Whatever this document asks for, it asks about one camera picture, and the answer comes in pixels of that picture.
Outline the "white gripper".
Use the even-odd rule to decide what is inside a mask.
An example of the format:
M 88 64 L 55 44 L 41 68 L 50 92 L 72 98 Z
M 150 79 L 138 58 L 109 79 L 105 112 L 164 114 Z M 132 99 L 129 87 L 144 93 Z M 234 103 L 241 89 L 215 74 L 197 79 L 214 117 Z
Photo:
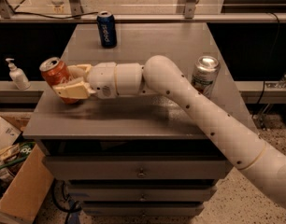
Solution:
M 143 80 L 139 63 L 99 63 L 91 68 L 90 64 L 69 65 L 69 73 L 75 79 L 54 85 L 53 90 L 61 98 L 71 99 L 88 99 L 93 94 L 100 99 L 139 94 Z

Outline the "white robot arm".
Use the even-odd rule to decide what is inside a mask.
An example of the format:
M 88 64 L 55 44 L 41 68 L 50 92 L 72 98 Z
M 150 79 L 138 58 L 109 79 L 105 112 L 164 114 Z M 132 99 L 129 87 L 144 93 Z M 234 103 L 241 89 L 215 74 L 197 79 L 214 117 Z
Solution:
M 259 191 L 286 209 L 286 156 L 197 91 L 168 58 L 145 64 L 70 65 L 72 77 L 54 85 L 61 98 L 100 99 L 159 93 L 195 122 L 219 151 Z

